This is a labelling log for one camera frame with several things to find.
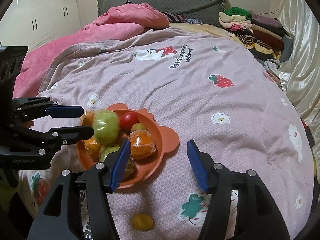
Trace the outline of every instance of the white wardrobe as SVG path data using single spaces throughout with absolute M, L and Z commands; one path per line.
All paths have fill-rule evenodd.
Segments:
M 14 0 L 0 21 L 0 43 L 30 52 L 79 29 L 76 0 Z

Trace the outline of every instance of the stack of folded blankets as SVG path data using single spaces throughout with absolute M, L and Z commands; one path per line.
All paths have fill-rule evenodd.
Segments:
M 220 25 L 238 37 L 255 58 L 280 59 L 284 49 L 284 29 L 280 22 L 239 7 L 220 12 L 219 16 Z

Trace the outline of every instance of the red apple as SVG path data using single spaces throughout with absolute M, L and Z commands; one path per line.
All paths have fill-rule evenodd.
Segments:
M 138 122 L 139 120 L 134 112 L 128 112 L 120 118 L 120 126 L 126 131 L 131 131 L 132 126 Z

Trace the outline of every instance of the green towel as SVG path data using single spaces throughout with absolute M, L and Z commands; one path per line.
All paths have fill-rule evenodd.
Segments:
M 242 15 L 247 18 L 247 20 L 251 19 L 251 13 L 245 9 L 239 8 L 239 7 L 231 7 L 228 10 L 225 10 L 224 13 L 226 15 Z

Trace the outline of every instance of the plastic-wrapped orange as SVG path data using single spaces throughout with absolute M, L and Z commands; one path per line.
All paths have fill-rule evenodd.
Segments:
M 85 110 L 84 114 L 80 117 L 81 125 L 89 125 L 92 127 L 92 123 L 96 117 L 95 112 Z
M 146 130 L 137 130 L 130 134 L 131 157 L 142 160 L 156 152 L 156 144 L 151 134 Z
M 102 145 L 98 143 L 94 137 L 88 140 L 84 140 L 84 149 L 88 155 L 93 157 L 94 159 L 99 158 L 99 152 Z

